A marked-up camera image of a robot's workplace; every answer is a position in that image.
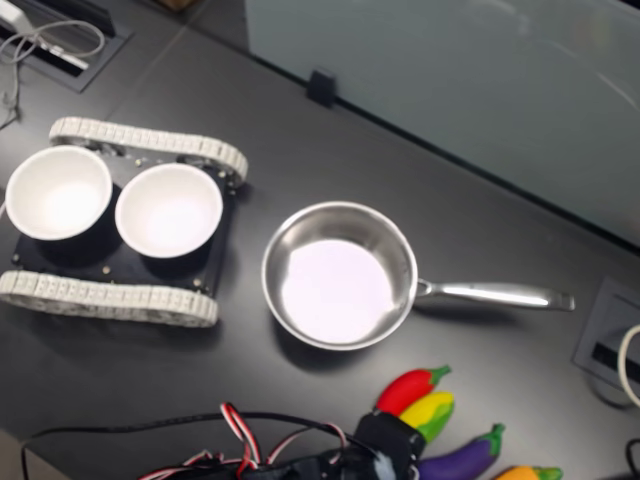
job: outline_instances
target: orange toy vegetable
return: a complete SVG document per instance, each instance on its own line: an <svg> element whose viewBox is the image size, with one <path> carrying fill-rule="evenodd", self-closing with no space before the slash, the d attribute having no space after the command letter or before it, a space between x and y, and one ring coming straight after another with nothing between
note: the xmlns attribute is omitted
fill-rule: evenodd
<svg viewBox="0 0 640 480"><path fill-rule="evenodd" d="M559 468L513 467L495 480L561 480L562 475Z"/></svg>

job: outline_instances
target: pan handle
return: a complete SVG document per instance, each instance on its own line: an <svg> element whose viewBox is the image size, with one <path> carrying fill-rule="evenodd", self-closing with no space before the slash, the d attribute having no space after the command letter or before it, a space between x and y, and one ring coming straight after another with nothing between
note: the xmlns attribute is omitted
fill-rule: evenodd
<svg viewBox="0 0 640 480"><path fill-rule="evenodd" d="M426 306L429 297L445 296L513 307L571 312L576 308L573 296L548 288L516 283L430 283L418 280L415 305Z"/></svg>

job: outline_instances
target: purple toy eggplant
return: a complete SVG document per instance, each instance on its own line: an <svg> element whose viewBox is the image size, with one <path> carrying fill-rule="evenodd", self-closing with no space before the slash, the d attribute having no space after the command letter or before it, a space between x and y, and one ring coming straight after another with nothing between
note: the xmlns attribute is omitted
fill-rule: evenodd
<svg viewBox="0 0 640 480"><path fill-rule="evenodd" d="M469 442L455 452L427 458L418 464L420 480L475 480L496 461L502 447L504 425Z"/></svg>

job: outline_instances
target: yellow toy pepper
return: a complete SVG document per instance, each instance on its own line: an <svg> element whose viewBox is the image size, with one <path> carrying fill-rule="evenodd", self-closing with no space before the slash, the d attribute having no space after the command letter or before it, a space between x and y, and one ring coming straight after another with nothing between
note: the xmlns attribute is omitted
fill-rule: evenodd
<svg viewBox="0 0 640 480"><path fill-rule="evenodd" d="M495 480L561 480L563 475L559 468L514 467Z"/></svg>
<svg viewBox="0 0 640 480"><path fill-rule="evenodd" d="M427 443L430 443L447 424L453 413L453 406L453 394L432 393L413 402L402 412L400 420L418 430Z"/></svg>

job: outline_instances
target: red toy pepper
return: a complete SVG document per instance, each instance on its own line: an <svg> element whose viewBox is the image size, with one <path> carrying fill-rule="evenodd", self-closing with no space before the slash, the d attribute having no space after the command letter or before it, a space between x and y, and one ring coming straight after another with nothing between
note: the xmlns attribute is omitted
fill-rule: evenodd
<svg viewBox="0 0 640 480"><path fill-rule="evenodd" d="M411 370L399 376L384 389L376 408L392 415L400 416L409 405L431 393L440 379L449 373L448 365L433 370Z"/></svg>

